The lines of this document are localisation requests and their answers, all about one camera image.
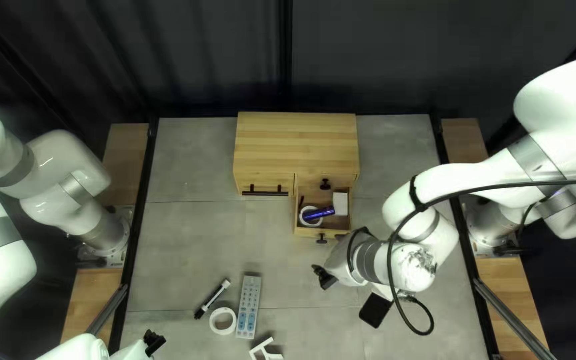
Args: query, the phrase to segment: white remote control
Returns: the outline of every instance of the white remote control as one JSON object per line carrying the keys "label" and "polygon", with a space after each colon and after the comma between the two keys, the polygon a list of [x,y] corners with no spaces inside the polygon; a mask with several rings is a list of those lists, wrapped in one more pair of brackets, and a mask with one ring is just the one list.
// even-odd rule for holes
{"label": "white remote control", "polygon": [[253,339],[257,328],[257,310],[261,294],[261,277],[244,275],[237,315],[236,338]]}

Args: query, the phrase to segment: wooden drawer cabinet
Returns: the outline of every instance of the wooden drawer cabinet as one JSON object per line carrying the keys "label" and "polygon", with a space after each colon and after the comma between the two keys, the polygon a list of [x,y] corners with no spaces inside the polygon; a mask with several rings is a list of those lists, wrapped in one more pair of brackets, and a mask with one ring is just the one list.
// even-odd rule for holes
{"label": "wooden drawer cabinet", "polygon": [[[241,112],[233,173],[240,194],[287,192],[295,198],[294,232],[302,236],[332,238],[350,231],[350,216],[324,217],[318,228],[297,223],[301,196],[304,205],[332,205],[332,191],[347,192],[348,212],[352,187],[359,175],[357,123],[354,114]],[[321,190],[328,179],[332,190]]]}

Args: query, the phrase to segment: white box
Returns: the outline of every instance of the white box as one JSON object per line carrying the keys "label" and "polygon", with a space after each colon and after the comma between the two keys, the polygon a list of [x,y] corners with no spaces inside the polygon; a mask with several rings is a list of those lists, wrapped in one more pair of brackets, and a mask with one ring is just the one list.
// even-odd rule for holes
{"label": "white box", "polygon": [[332,206],[335,208],[335,215],[340,217],[348,216],[348,193],[332,193]]}

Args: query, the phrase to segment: white tape ring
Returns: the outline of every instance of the white tape ring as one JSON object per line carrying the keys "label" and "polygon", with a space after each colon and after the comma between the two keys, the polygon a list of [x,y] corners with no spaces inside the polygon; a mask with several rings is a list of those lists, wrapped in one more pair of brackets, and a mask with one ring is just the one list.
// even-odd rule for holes
{"label": "white tape ring", "polygon": [[[217,316],[221,314],[228,314],[230,318],[230,326],[226,329],[217,329],[215,322],[217,322]],[[235,331],[235,326],[237,325],[237,317],[235,316],[235,312],[229,307],[220,307],[215,309],[212,314],[210,314],[210,319],[208,320],[208,324],[210,324],[210,330],[217,335],[229,335]]]}
{"label": "white tape ring", "polygon": [[306,221],[306,220],[303,219],[303,212],[304,212],[304,211],[306,211],[306,210],[316,210],[316,209],[318,209],[318,208],[317,208],[316,206],[312,206],[312,205],[306,205],[306,206],[304,206],[303,208],[301,208],[301,211],[299,212],[299,223],[300,223],[301,225],[308,226],[308,227],[317,227],[317,226],[321,225],[321,223],[324,221],[324,218],[323,218],[323,217],[318,218],[318,219],[317,219],[317,222],[314,223],[314,224],[311,224],[311,223],[309,223],[308,221]]}

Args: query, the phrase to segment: gray tile floor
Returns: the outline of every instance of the gray tile floor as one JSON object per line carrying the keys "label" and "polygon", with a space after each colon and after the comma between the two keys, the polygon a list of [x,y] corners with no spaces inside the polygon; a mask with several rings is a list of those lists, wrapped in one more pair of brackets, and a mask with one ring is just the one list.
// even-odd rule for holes
{"label": "gray tile floor", "polygon": [[[132,278],[123,345],[152,329],[167,344],[157,359],[247,359],[252,342],[218,336],[193,310],[224,277],[233,285],[218,306],[237,310],[244,272],[262,273],[257,337],[272,334],[286,359],[485,359],[458,249],[419,298],[435,331],[410,332],[395,310],[379,329],[358,318],[368,287],[322,291],[310,265],[331,245],[292,234],[292,199],[238,196],[232,176],[235,118],[162,119]],[[377,237],[385,198],[438,160],[426,115],[358,117],[361,175],[354,227]],[[425,315],[404,304],[420,328]]]}

